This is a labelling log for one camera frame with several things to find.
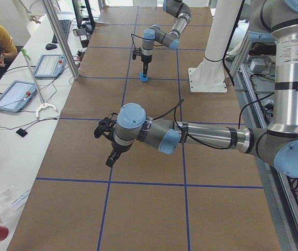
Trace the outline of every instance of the keyboard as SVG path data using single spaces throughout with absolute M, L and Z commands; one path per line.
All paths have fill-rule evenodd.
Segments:
M 69 32 L 70 32 L 71 20 L 63 19 L 63 20 L 59 20 L 59 22 L 62 27 L 65 39 L 67 40 L 67 38 L 69 36 Z M 57 43 L 57 38 L 56 38 L 55 34 L 54 34 L 53 40 L 51 42 Z

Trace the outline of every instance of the computer mouse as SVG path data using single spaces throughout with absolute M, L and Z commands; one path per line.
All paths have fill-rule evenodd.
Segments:
M 53 43 L 48 43 L 46 46 L 45 46 L 45 49 L 46 50 L 52 50 L 52 49 L 56 49 L 57 48 L 57 45 L 56 44 L 53 44 Z

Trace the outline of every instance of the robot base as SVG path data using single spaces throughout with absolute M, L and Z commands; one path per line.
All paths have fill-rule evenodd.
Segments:
M 227 87 L 224 79 L 220 62 L 215 67 L 203 67 L 203 62 L 201 62 L 198 68 L 189 68 L 191 92 L 226 93 Z

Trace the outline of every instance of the label sticker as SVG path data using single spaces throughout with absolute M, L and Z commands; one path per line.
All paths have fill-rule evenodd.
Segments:
M 277 66 L 298 63 L 298 38 L 277 43 L 277 47 Z

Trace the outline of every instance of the small black object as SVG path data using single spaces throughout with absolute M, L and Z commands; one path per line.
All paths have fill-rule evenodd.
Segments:
M 28 134 L 24 129 L 20 128 L 18 131 L 16 131 L 21 137 L 24 137 Z
M 47 45 L 45 46 L 45 49 L 48 51 L 56 48 L 57 48 L 57 45 L 53 43 L 47 43 Z

